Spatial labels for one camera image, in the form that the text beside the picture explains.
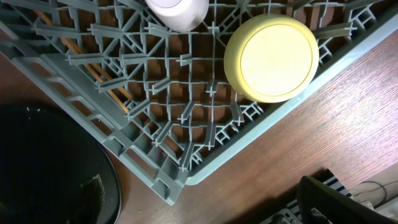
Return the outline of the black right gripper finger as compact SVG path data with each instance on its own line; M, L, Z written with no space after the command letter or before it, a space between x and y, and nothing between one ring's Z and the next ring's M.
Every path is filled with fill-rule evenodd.
M304 223L396 224L310 176L300 180L297 201Z

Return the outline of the yellow-green bowl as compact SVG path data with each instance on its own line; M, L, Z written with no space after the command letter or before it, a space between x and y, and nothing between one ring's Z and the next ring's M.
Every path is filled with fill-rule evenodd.
M318 61L318 43L306 25L289 16L263 14L234 31L223 68L237 93L252 101L278 103L308 87Z

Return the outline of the pink cup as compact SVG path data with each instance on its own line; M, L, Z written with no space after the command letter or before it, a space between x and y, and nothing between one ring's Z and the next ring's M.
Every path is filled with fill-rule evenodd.
M150 10L170 29L187 32L205 19L209 0L145 0Z

